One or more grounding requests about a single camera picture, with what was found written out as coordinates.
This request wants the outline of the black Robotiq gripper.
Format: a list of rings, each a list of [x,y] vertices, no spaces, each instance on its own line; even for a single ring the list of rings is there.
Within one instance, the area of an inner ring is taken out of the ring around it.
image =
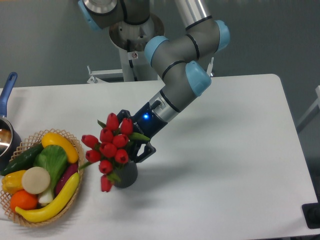
[[[159,107],[161,104],[160,101],[155,101],[153,104],[147,102],[139,111],[135,113],[135,115],[131,116],[131,113],[122,109],[116,115],[118,122],[122,123],[124,119],[132,120],[133,129],[137,130],[138,133],[152,138],[155,136],[160,130],[162,130],[168,123],[163,121],[154,110]],[[129,150],[129,159],[134,163],[142,163],[151,155],[156,152],[156,148],[152,146],[152,144],[148,142],[134,142],[132,147]]]

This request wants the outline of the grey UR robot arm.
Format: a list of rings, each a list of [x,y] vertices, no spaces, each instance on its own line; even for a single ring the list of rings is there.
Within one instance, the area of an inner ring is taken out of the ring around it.
[[[152,138],[211,84],[211,72],[198,60],[224,49],[230,32],[214,20],[202,0],[177,0],[185,35],[169,40],[148,0],[80,0],[78,6],[94,30],[109,30],[118,48],[126,82],[161,79],[164,87],[131,117],[133,129]]]

